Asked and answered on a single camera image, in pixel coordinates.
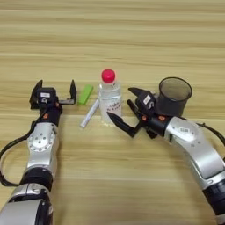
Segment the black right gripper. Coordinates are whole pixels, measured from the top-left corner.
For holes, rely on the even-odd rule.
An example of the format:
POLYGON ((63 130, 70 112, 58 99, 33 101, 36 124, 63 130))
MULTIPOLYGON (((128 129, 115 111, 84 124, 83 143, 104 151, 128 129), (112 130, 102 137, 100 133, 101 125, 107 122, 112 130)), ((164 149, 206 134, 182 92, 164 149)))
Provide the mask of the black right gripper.
MULTIPOLYGON (((128 90, 136 97, 140 97, 146 93, 144 89, 139 89, 136 87, 130 87, 128 90)), ((141 128, 144 128, 149 136, 164 136, 165 130, 171 120, 171 117, 164 115, 142 115, 137 126, 133 128, 125 123, 124 120, 117 114, 112 112, 108 112, 107 114, 116 127, 126 132, 131 137, 134 137, 136 132, 138 132, 141 128)))

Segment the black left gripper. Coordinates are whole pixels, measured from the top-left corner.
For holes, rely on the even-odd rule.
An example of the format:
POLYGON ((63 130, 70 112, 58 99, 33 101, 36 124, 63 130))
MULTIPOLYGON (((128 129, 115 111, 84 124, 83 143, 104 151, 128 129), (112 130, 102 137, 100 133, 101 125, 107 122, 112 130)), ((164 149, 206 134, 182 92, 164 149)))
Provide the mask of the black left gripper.
MULTIPOLYGON (((29 103, 31 109, 38 108, 37 90, 42 87, 43 81, 39 80, 33 88, 29 103)), ((60 116, 62 114, 61 105, 74 105, 76 103, 76 85, 72 80, 69 88, 70 98, 54 102, 39 103, 40 119, 39 122, 49 122, 56 126, 59 125, 60 116)))

